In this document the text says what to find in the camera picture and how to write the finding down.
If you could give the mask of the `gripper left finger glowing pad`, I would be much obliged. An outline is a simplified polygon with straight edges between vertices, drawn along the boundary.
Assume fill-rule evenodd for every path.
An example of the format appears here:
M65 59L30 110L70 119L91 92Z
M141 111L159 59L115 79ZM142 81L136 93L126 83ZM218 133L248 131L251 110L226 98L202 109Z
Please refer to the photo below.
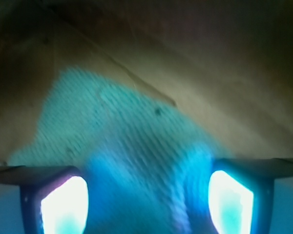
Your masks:
M74 166L0 166L0 234L82 234L88 186Z

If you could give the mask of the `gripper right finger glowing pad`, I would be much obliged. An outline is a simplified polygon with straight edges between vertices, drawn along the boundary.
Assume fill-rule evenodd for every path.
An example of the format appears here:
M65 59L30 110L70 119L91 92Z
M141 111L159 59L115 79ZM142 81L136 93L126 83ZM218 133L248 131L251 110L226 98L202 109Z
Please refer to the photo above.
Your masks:
M219 234L293 234L293 158L217 160L208 201Z

